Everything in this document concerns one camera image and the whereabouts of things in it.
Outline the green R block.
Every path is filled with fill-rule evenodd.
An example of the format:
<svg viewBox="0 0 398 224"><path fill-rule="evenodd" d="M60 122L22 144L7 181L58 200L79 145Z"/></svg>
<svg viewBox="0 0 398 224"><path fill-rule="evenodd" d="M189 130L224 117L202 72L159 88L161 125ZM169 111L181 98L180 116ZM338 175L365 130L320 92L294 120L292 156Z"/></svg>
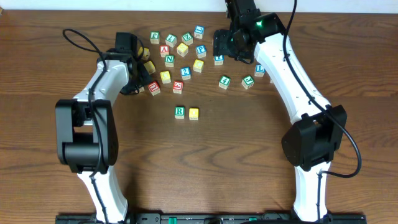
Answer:
<svg viewBox="0 0 398 224"><path fill-rule="evenodd" d="M175 119L185 118L185 108L183 106L176 106L174 111Z"/></svg>

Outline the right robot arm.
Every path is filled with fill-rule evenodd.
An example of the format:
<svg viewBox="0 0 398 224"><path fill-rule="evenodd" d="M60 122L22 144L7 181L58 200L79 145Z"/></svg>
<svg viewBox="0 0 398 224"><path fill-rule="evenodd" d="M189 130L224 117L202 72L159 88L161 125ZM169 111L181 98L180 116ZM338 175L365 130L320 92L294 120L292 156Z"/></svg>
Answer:
<svg viewBox="0 0 398 224"><path fill-rule="evenodd" d="M291 122L281 140L287 160L295 168L293 210L303 222L317 222L328 213L327 171L339 148L347 115L332 107L309 79L290 43L287 29L276 13L261 14L254 1L226 0L228 30L213 36L213 54L246 64L257 61L265 68L282 97Z"/></svg>

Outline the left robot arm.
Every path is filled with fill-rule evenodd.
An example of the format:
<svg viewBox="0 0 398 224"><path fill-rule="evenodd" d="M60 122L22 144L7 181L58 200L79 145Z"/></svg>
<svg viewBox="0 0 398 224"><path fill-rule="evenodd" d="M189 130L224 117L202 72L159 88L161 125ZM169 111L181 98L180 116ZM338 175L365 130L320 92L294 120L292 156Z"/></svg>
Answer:
<svg viewBox="0 0 398 224"><path fill-rule="evenodd" d="M119 141L113 115L118 95L137 95L151 81L141 59L142 41L129 32L118 32L115 46L98 54L96 71L86 87L72 99L55 105L57 155L61 164L83 181L94 203L92 218L67 216L71 223L133 223L114 165Z"/></svg>

